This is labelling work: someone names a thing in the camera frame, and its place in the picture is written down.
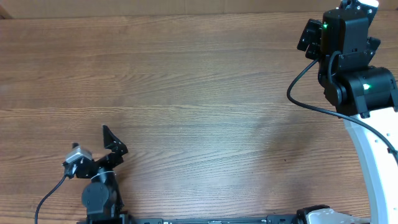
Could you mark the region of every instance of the wood grain surface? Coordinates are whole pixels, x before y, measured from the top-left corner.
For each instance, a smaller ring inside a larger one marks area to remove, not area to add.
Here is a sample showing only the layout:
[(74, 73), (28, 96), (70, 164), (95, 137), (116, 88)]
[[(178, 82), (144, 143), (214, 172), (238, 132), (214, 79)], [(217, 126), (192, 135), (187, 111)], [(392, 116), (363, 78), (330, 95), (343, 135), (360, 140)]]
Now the wood grain surface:
[[(378, 0), (379, 10), (396, 10), (397, 0)], [(339, 0), (0, 0), (14, 19), (148, 16), (253, 12), (325, 12)]]
[[(72, 142), (108, 153), (101, 125), (128, 146), (116, 168), (136, 217), (261, 217), (324, 203), (369, 216), (341, 120), (291, 104), (310, 63), (297, 41), (321, 13), (0, 21), (0, 223), (33, 223)], [(398, 12), (380, 12), (372, 64), (398, 73)], [(296, 99), (333, 109), (311, 70)], [(85, 218), (72, 179), (40, 223)]]

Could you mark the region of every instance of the black cable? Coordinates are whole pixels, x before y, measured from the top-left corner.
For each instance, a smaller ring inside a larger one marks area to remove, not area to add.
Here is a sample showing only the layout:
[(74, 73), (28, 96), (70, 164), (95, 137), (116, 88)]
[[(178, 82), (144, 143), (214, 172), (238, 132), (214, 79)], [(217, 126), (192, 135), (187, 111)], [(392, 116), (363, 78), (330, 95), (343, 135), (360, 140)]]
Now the black cable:
[(329, 83), (333, 83), (333, 80), (331, 79), (331, 65), (333, 64), (333, 61), (335, 60), (335, 57), (337, 55), (339, 55), (339, 54), (341, 54), (341, 52), (336, 50), (330, 56), (329, 65), (328, 65), (328, 81), (329, 81)]
[(44, 201), (45, 201), (45, 199), (47, 199), (52, 193), (54, 193), (55, 192), (55, 190), (57, 190), (60, 186), (61, 186), (61, 184), (63, 183), (63, 181), (66, 179), (67, 177), (64, 175), (63, 177), (62, 177), (62, 180), (46, 195), (46, 196), (44, 196), (44, 198), (40, 201), (40, 203), (39, 203), (39, 205), (37, 206), (37, 208), (36, 208), (36, 214), (35, 214), (35, 224), (37, 224), (37, 219), (38, 219), (38, 216), (39, 216), (39, 210), (40, 210), (40, 207), (42, 206), (42, 204), (44, 203)]
[(397, 165), (398, 165), (398, 152), (395, 150), (394, 146), (392, 146), (392, 144), (387, 140), (386, 137), (384, 137), (379, 131), (377, 131), (376, 129), (372, 128), (370, 125), (368, 125), (368, 124), (366, 124), (366, 123), (364, 123), (364, 122), (362, 122), (362, 121), (360, 121), (358, 119), (352, 118), (350, 116), (346, 116), (346, 115), (343, 115), (341, 113), (337, 113), (337, 112), (330, 111), (330, 110), (325, 110), (323, 108), (319, 108), (319, 107), (316, 107), (316, 106), (307, 105), (305, 103), (301, 103), (301, 102), (299, 102), (299, 101), (297, 101), (297, 100), (292, 98), (292, 96), (290, 95), (290, 92), (292, 91), (293, 86), (317, 62), (318, 62), (318, 59), (314, 60), (313, 62), (311, 62), (311, 64), (309, 64), (306, 68), (304, 68), (304, 70), (299, 75), (297, 75), (297, 77), (292, 81), (292, 83), (290, 84), (290, 86), (287, 89), (287, 93), (286, 93), (287, 98), (292, 103), (294, 103), (297, 106), (301, 106), (302, 108), (306, 108), (306, 109), (309, 109), (309, 110), (313, 110), (313, 111), (321, 112), (321, 113), (324, 113), (324, 114), (336, 116), (338, 118), (346, 119), (347, 121), (354, 122), (354, 123), (366, 128), (366, 129), (368, 129), (369, 131), (373, 132), (373, 134), (375, 134), (377, 137), (379, 137), (387, 145), (388, 152), (391, 153), (394, 156), (394, 158), (395, 158), (395, 160), (397, 162)]

